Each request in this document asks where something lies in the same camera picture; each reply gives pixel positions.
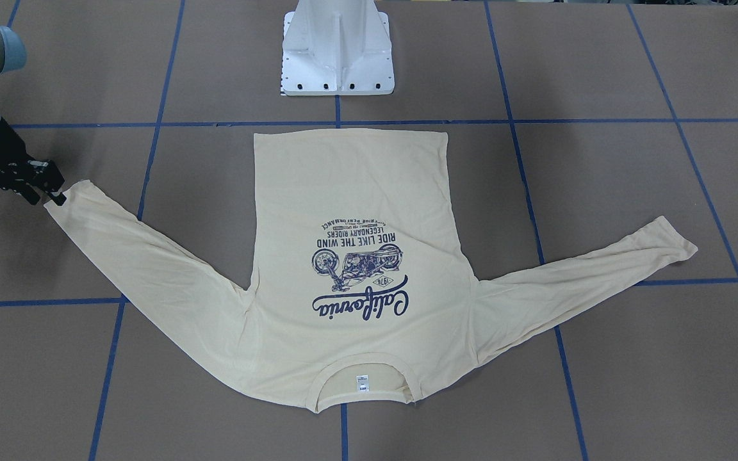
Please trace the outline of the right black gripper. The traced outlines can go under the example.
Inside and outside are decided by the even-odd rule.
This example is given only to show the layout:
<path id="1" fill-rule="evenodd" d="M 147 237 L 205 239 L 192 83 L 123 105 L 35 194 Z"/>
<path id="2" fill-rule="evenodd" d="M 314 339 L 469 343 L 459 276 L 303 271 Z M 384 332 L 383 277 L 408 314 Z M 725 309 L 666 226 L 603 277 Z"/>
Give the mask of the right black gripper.
<path id="1" fill-rule="evenodd" d="M 8 122 L 0 122 L 0 189 L 11 190 L 30 204 L 39 202 L 37 190 L 44 192 L 56 206 L 67 197 L 60 190 L 65 180 L 52 160 L 30 156 L 26 144 Z"/>

